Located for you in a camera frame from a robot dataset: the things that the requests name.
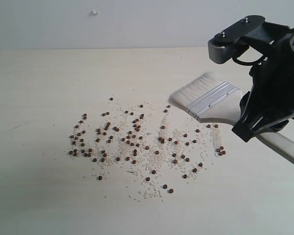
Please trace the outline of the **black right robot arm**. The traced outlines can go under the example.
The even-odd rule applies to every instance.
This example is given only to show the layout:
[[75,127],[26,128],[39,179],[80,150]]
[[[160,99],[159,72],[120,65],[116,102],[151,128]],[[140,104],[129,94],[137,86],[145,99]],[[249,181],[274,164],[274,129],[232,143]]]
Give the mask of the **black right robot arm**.
[[273,54],[258,51],[263,61],[255,63],[249,74],[253,85],[240,101],[241,117],[232,131],[243,141],[268,132],[279,132],[294,119],[294,28],[273,40]]

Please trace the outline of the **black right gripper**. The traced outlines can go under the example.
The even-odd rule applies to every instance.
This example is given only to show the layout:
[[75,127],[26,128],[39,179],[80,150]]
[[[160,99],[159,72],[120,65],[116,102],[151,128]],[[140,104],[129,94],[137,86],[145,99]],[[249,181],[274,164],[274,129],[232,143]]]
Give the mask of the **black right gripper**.
[[237,41],[262,58],[252,63],[252,89],[241,101],[232,131],[248,142],[262,133],[281,131],[294,120],[294,28],[266,21],[239,21]]

